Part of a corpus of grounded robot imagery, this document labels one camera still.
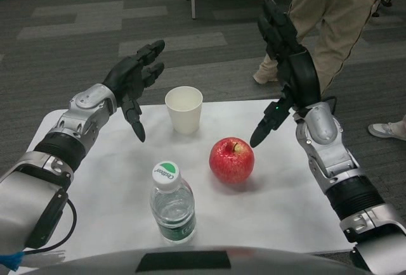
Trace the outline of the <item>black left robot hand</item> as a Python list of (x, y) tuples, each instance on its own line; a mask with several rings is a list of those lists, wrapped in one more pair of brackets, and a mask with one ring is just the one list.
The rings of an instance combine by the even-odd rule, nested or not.
[(163, 40), (143, 46), (136, 54), (116, 64), (103, 81), (103, 85), (113, 92), (117, 106), (141, 142), (145, 141), (145, 130), (140, 122), (142, 111), (137, 99), (164, 71), (162, 62), (154, 62), (164, 48)]

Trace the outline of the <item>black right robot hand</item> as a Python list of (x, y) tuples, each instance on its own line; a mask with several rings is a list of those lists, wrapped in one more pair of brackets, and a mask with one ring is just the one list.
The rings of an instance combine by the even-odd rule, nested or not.
[(282, 97), (270, 103), (254, 130), (251, 147), (257, 147), (270, 131), (276, 131), (291, 108), (302, 109), (321, 101), (320, 84), (310, 52), (298, 42), (297, 30), (287, 13), (274, 0), (264, 0), (258, 29), (266, 42), (267, 55), (276, 60)]

